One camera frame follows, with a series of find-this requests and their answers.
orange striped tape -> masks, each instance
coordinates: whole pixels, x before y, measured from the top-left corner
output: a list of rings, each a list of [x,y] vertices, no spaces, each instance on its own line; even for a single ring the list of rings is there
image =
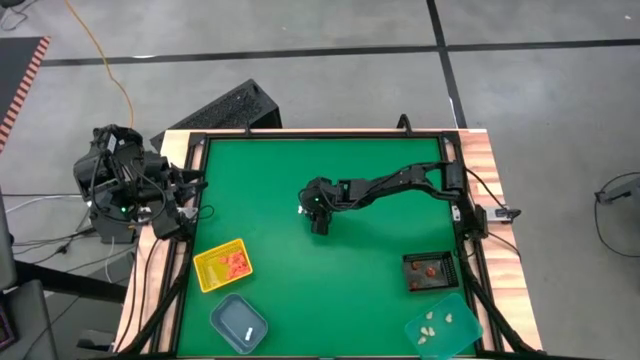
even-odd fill
[[[0,153],[2,153],[7,144],[11,129],[14,127],[18,119],[20,109],[22,108],[22,105],[24,105],[24,101],[29,93],[29,88],[31,88],[31,85],[33,84],[33,80],[38,73],[38,69],[42,64],[44,54],[47,52],[50,42],[51,38],[48,36],[40,39],[40,42],[31,57],[31,62],[25,71],[25,75],[22,77],[22,81],[20,82],[18,89],[16,89],[13,101],[9,105],[9,110],[7,110],[5,116],[0,115],[0,118],[4,118],[0,121]]]

white cable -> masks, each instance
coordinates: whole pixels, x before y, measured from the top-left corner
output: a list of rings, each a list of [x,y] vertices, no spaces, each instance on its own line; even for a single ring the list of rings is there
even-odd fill
[[[109,283],[111,283],[111,284],[113,284],[113,281],[111,281],[111,277],[109,276],[109,259],[111,259],[111,254],[113,254],[113,247],[115,245],[116,245],[116,237],[112,236],[111,237],[111,250],[109,250],[109,255],[104,260],[104,274],[107,275],[107,280],[109,280]]]
[[[9,210],[6,211],[6,213],[10,213],[12,211],[16,211],[20,208],[23,208],[27,205],[33,204],[35,202],[38,201],[42,201],[42,200],[56,200],[56,199],[68,199],[68,198],[82,198],[82,196],[80,195],[55,195],[55,196],[43,196],[43,197],[39,197],[39,198],[35,198],[35,199],[31,199],[29,201],[23,202],[22,204],[18,205],[18,206],[14,206],[12,208],[10,208]]]

yellow basket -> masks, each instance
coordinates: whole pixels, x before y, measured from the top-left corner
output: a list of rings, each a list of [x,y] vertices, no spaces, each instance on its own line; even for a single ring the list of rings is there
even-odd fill
[[[193,263],[203,293],[242,279],[253,273],[249,254],[242,239],[194,256]]]

green mat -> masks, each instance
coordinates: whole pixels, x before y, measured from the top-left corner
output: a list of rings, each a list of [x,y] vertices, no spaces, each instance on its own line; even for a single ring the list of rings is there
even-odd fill
[[[439,160],[435,139],[212,141],[201,205],[216,213],[199,222],[194,255],[242,238],[254,273],[203,294],[192,268],[178,355],[237,355],[209,322],[230,293],[269,324],[251,356],[415,355],[406,323],[452,292],[464,297],[462,285],[409,293],[401,270],[402,255],[454,249],[449,204],[404,192],[334,214],[319,236],[297,194],[316,176],[374,178]],[[429,178],[440,186],[439,173]]]

concrete floor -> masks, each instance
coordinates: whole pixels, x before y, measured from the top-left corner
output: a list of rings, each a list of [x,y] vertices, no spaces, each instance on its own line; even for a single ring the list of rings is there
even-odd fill
[[[435,43],[422,0],[74,3],[109,56]],[[449,44],[640,37],[636,1],[437,5]],[[48,59],[97,56],[62,1],[41,0],[28,14],[18,30],[0,36],[50,35]],[[489,129],[506,199],[524,211],[515,233],[544,348],[637,358],[640,261],[598,242],[592,207],[593,192],[606,180],[638,170],[640,48],[452,53],[451,61],[468,125]],[[402,112],[416,127],[455,126],[435,53],[113,70],[147,138],[248,78],[280,105],[286,127],[388,127]],[[126,105],[101,66],[42,68],[0,157],[3,190],[76,192],[71,166],[88,150],[91,129],[126,122]],[[11,207],[21,200],[6,201]],[[77,200],[41,203],[12,213],[10,226],[25,239],[64,235],[83,210]],[[629,203],[602,209],[603,232],[618,249],[640,253],[639,212]],[[40,250],[24,259],[51,252]],[[68,269],[108,252],[96,239],[78,241],[45,265]]]

